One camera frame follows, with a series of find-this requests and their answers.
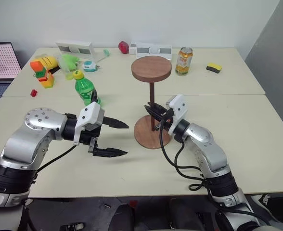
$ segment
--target shoe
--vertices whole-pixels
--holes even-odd
[[[279,222],[279,220],[276,219],[275,216],[273,216],[273,214],[268,209],[268,200],[269,198],[271,198],[268,194],[251,196],[251,198],[258,206],[265,209],[276,222]]]

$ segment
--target bottle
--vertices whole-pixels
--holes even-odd
[[[85,78],[84,74],[79,70],[73,72],[73,78],[76,80],[75,90],[84,101],[84,105],[89,105],[91,103],[91,94],[95,89],[93,83],[89,79]]]

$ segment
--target floor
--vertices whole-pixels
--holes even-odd
[[[167,229],[167,205],[169,196],[147,197],[104,197],[75,198],[70,201],[34,200],[28,207],[30,216],[38,231],[58,231],[61,225],[84,222],[84,231],[106,231],[109,222],[120,204],[134,203],[136,226],[135,231]],[[205,196],[178,196],[198,212],[216,211]],[[253,210],[270,220],[270,223],[283,231],[283,224],[271,220],[271,217],[258,208],[249,198]]]

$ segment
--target round wooden tabletop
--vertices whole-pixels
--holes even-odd
[[[171,73],[171,63],[160,56],[146,56],[131,65],[132,75],[142,82],[155,83],[166,79]]]

